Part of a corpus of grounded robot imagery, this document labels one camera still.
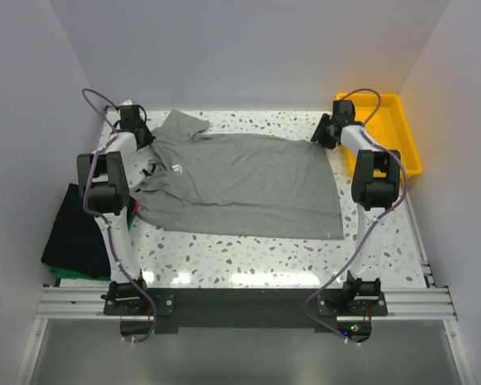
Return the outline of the grey t shirt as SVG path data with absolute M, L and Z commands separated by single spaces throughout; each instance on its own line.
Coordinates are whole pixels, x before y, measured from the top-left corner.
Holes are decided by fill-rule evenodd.
M 177 110 L 156 129 L 154 171 L 131 191 L 145 222 L 187 233 L 343 238 L 337 185 L 319 145 L 208 129 Z

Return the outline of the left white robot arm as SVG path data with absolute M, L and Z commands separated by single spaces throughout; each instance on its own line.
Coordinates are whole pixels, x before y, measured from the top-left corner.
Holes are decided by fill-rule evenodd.
M 126 290 L 122 305 L 131 314 L 142 314 L 150 305 L 142 270 L 135 259 L 128 228 L 130 188 L 123 161 L 155 139 L 148 116 L 139 104 L 119 106 L 119 120 L 108 141 L 91 153 L 77 156 L 79 194 L 83 210 L 93 216 L 107 251 L 111 285 Z

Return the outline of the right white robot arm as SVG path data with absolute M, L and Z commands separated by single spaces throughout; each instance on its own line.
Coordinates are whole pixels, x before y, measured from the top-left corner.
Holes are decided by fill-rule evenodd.
M 382 238 L 386 217 L 406 197 L 406 170 L 400 152 L 380 144 L 356 120 L 354 103 L 348 99 L 335 100 L 330 114 L 323 114 L 312 136 L 322 148 L 342 146 L 355 156 L 351 181 L 351 197 L 357 205 L 358 232 L 354 255 L 336 274 L 346 278 L 342 284 L 343 310 L 358 315 L 370 304 L 369 296 L 381 289 Z

